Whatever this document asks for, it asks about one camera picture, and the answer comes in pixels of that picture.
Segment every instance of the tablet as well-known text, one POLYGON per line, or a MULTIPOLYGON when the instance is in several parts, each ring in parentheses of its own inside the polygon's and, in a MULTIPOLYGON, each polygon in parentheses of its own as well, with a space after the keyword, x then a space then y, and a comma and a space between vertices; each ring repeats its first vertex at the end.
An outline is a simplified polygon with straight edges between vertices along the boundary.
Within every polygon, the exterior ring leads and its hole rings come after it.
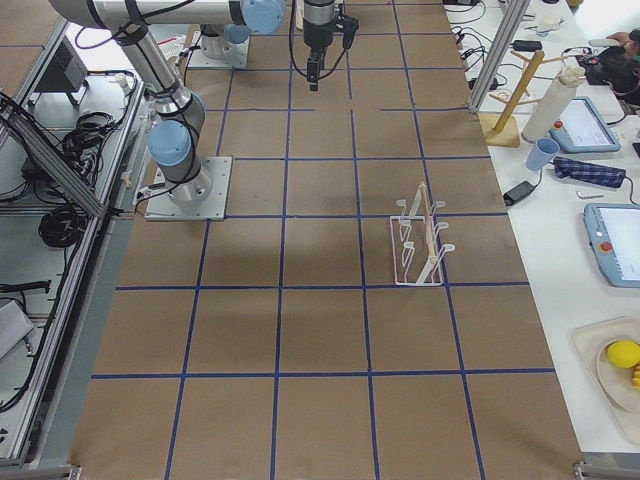
POLYGON ((584 222, 598 266, 615 287, 640 287, 640 206, 589 203, 584 222))
POLYGON ((560 114, 551 136, 567 153, 617 152, 620 143, 589 97, 576 97, 560 114))

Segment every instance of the person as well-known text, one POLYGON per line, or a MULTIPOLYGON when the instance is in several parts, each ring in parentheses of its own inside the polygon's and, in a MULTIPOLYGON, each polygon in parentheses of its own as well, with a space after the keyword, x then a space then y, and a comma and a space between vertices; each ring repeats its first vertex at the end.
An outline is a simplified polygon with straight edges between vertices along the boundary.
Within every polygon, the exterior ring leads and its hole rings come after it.
POLYGON ((607 38, 618 42, 598 55, 604 77, 618 99, 640 106, 640 28, 616 32, 607 38))

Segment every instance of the yellow fruit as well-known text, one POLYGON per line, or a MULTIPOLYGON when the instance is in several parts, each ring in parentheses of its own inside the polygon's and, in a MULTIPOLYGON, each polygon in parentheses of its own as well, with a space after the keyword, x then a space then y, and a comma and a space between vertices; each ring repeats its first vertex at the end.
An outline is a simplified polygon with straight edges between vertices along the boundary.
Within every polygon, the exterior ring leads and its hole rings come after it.
POLYGON ((631 368, 640 363, 640 345, 633 340, 618 340, 607 347, 607 358, 616 367, 631 368))

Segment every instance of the plate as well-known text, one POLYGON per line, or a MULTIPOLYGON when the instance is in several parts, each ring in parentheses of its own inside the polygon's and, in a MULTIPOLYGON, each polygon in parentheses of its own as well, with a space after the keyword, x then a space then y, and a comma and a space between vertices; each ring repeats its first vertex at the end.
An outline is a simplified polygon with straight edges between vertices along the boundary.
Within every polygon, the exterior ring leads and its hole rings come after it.
POLYGON ((607 347, 614 341, 608 341, 596 358, 598 380, 611 400, 621 408, 631 413, 640 413, 640 391, 631 386, 634 369, 616 367, 607 358, 607 347))

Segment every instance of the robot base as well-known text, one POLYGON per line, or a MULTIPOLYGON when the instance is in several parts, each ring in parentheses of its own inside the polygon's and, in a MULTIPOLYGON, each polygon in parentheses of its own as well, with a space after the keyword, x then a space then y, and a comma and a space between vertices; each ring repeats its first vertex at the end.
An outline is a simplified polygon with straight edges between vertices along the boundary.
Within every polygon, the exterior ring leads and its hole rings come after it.
MULTIPOLYGON (((160 195, 149 200, 146 220, 224 220, 231 178, 231 157, 206 157, 202 160, 202 168, 206 169, 213 180, 209 196, 202 201, 176 202, 169 195, 160 195)), ((156 183, 164 182, 164 175, 158 169, 154 178, 156 183)))
MULTIPOLYGON (((193 33, 192 47, 195 46, 195 41, 199 36, 200 31, 196 30, 193 33)), ((235 48, 225 53, 224 58, 220 60, 205 57, 200 50, 194 50, 191 53, 189 68, 193 70, 231 70, 232 68, 245 70, 247 68, 247 55, 249 54, 250 40, 251 37, 244 42, 235 45, 235 48)))

